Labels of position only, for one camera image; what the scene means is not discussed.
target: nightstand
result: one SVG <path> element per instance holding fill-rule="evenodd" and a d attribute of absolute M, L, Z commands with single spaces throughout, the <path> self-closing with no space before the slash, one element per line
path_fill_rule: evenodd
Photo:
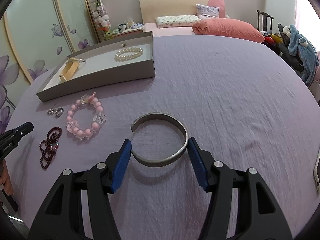
<path fill-rule="evenodd" d="M 119 32 L 119 33 L 113 34 L 113 37 L 116 38 L 118 36 L 127 35 L 130 33 L 142 33 L 142 32 L 143 32 L 143 27 L 136 28 L 136 29 L 127 29 L 124 32 Z"/>

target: wooden chair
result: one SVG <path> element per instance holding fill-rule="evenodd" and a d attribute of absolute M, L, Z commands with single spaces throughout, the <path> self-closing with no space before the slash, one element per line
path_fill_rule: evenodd
<path fill-rule="evenodd" d="M 260 25 L 260 14 L 263 15 L 262 16 L 262 30 L 265 31 L 265 32 L 268 30 L 268 28 L 267 28 L 267 17 L 269 17 L 271 19 L 271 21 L 270 21 L 270 29 L 272 30 L 273 17 L 268 15 L 267 13 L 261 12 L 259 10 L 257 10 L 257 13 L 258 13 L 258 28 L 257 28 L 257 30 L 259 30 L 259 27 L 260 27 L 259 26 Z"/>

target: bed headboard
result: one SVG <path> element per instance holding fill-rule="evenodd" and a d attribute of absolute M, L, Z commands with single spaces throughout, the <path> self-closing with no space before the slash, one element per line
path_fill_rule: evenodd
<path fill-rule="evenodd" d="M 159 16 L 197 14 L 196 4 L 219 6 L 225 18 L 224 0 L 139 0 L 143 23 L 154 23 Z"/>

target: floral pillow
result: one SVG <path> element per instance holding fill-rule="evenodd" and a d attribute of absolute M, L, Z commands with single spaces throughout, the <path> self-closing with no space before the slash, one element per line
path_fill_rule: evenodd
<path fill-rule="evenodd" d="M 201 20 L 219 18 L 219 7 L 196 4 L 197 15 Z"/>
<path fill-rule="evenodd" d="M 195 15 L 162 16 L 156 18 L 158 28 L 192 26 L 200 19 Z"/>

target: mug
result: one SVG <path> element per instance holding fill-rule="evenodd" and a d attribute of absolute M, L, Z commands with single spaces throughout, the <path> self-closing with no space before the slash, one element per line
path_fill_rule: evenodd
<path fill-rule="evenodd" d="M 125 24 L 125 23 L 122 23 L 122 24 L 120 24 L 119 26 L 120 26 L 120 30 L 121 30 L 122 32 L 124 32 L 124 31 L 125 31 L 125 28 L 126 28 L 126 24 Z"/>

